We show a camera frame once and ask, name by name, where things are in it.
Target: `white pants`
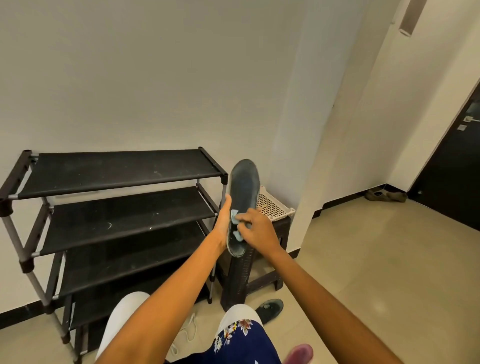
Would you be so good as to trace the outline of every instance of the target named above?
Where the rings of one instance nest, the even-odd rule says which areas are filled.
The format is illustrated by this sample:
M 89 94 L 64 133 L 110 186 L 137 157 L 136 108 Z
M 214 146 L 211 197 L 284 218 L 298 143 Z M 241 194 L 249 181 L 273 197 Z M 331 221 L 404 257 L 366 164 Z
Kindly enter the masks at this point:
M 148 297 L 150 297 L 148 293 L 133 292 L 127 294 L 125 297 L 122 298 L 122 300 L 114 308 L 112 314 L 110 315 L 110 318 L 108 319 L 107 327 L 105 328 L 102 342 L 100 343 L 100 347 L 98 348 L 95 360 L 98 359 L 103 350 L 105 350 L 108 344 L 110 344 L 112 339 L 120 331 L 125 322 L 127 322 L 129 317 L 136 311 L 138 307 L 140 307 L 143 302 L 145 302 Z M 228 325 L 244 319 L 256 321 L 260 325 L 262 324 L 260 317 L 257 315 L 254 309 L 252 309 L 250 306 L 247 306 L 246 304 L 236 304 L 223 315 L 223 318 L 220 321 L 220 325 L 218 326 L 218 330 L 216 333 L 218 334 Z

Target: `white plastic basket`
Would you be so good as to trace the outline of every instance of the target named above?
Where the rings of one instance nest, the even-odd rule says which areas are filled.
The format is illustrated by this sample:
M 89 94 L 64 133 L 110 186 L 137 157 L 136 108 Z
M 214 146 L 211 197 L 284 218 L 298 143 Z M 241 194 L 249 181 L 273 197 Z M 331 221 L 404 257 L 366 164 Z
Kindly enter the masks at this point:
M 258 194 L 257 208 L 262 208 L 262 214 L 268 216 L 271 222 L 293 215 L 295 209 L 286 207 L 275 197 L 267 192 L 265 187 L 260 186 Z

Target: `pink slipper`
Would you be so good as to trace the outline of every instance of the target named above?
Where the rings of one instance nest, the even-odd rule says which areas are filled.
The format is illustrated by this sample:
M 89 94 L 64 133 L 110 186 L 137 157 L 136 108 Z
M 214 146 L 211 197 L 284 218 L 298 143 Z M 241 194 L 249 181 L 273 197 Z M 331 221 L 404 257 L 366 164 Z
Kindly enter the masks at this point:
M 309 344 L 301 344 L 290 350 L 283 364 L 308 364 L 312 358 L 312 347 Z

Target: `beige tile floor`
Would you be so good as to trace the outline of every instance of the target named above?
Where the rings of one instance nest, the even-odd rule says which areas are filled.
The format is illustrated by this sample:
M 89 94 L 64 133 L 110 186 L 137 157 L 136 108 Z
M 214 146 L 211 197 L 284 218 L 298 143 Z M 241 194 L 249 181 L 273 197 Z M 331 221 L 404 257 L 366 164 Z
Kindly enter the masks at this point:
M 357 199 L 312 221 L 297 261 L 406 363 L 480 362 L 480 232 L 414 202 Z M 175 360 L 211 344 L 223 315 L 194 307 L 198 332 L 177 336 Z M 283 313 L 265 329 L 283 359 L 296 344 L 313 346 L 313 363 L 335 363 L 287 287 L 247 298 L 257 307 L 281 298 Z M 189 328 L 190 338 L 194 328 Z M 84 357 L 93 363 L 94 353 Z M 70 363 L 46 316 L 0 330 L 0 363 Z

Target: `door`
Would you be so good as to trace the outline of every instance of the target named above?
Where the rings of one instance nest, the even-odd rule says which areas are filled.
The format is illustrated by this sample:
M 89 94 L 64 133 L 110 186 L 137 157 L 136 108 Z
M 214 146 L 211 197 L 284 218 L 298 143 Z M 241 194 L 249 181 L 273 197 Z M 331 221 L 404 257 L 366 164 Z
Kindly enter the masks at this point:
M 408 195 L 480 230 L 479 89 L 461 110 Z

